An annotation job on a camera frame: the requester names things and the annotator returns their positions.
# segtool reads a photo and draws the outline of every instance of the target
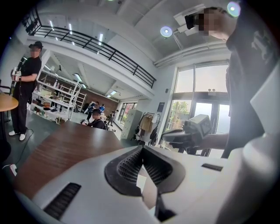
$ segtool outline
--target brick wall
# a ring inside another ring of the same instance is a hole
[[[43,79],[44,77],[46,77],[46,75],[42,73],[39,77],[39,80]],[[52,83],[52,84],[54,84],[55,81],[56,81],[56,79],[54,77],[51,77],[51,76],[47,76],[46,80],[48,82]],[[62,80],[58,80],[58,82],[60,84],[62,84],[63,86],[67,87],[67,88],[72,87],[72,89],[73,89],[73,85],[70,85],[66,82],[63,82]],[[103,97],[103,96],[97,95],[95,93],[92,93],[90,91],[87,91],[83,88],[81,88],[80,93],[87,95],[84,104],[85,103],[91,103],[92,101],[94,101],[94,102],[98,101],[100,103],[100,105],[105,104],[104,113],[105,113],[106,116],[109,115],[111,113],[111,111],[116,110],[117,107],[118,107],[117,102],[112,101],[112,100],[108,99],[107,97]]]

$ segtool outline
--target white sneaker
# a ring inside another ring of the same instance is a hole
[[[23,141],[23,140],[25,139],[25,136],[26,136],[26,133],[25,133],[25,134],[21,134],[21,135],[19,136],[19,140],[20,140],[20,141]]]
[[[15,133],[14,131],[10,131],[9,132],[9,136],[14,136],[14,135],[18,135],[19,133]]]

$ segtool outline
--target round ceiling light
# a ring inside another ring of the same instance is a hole
[[[237,17],[240,15],[240,6],[236,2],[230,2],[227,5],[227,11],[233,17]]]
[[[161,35],[164,37],[170,37],[172,35],[172,30],[168,26],[164,26],[161,28]]]

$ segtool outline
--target balcony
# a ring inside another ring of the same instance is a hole
[[[22,24],[26,28],[26,32],[31,36],[52,38],[87,49],[118,64],[133,76],[142,80],[150,88],[153,88],[156,79],[151,74],[125,54],[94,37],[66,28],[42,25],[36,9],[33,9],[23,19]]]

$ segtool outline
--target gray t-shirt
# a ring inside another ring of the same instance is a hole
[[[228,68],[231,101],[229,138],[222,158],[263,135],[263,126],[250,104],[277,62],[277,45],[261,18],[241,4],[236,29],[227,40],[232,52]]]

